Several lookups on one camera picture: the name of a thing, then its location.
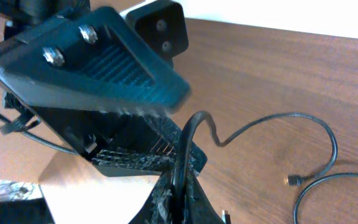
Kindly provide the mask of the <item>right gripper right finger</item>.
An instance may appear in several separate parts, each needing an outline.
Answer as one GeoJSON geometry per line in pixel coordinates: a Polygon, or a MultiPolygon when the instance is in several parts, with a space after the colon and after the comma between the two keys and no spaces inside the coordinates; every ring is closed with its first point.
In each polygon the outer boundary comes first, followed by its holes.
{"type": "Polygon", "coordinates": [[[186,172],[183,218],[184,224],[224,224],[192,170],[186,172]]]}

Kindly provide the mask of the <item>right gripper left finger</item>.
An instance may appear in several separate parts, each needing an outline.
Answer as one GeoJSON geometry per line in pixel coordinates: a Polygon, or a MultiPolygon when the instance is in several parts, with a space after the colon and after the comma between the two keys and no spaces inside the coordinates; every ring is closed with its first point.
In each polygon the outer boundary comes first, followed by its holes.
{"type": "Polygon", "coordinates": [[[144,205],[129,224],[179,223],[174,215],[172,175],[170,170],[158,178],[144,205]]]}

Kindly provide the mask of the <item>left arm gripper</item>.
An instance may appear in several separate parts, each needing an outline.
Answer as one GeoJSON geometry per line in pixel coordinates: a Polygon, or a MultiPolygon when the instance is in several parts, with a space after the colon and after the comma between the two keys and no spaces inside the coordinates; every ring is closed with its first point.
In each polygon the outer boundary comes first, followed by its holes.
{"type": "Polygon", "coordinates": [[[189,46],[183,7],[171,0],[145,2],[124,12],[89,1],[0,1],[2,134],[46,123],[86,155],[107,144],[95,117],[110,113],[164,117],[190,95],[173,68],[189,46]]]}

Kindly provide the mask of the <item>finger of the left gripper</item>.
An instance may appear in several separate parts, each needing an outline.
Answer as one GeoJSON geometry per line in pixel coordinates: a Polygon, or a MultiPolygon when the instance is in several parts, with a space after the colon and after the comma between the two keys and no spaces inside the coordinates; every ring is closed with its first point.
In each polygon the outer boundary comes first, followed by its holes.
{"type": "Polygon", "coordinates": [[[102,175],[160,175],[172,169],[181,129],[170,118],[110,113],[95,120],[108,141],[90,163],[102,175]]]}

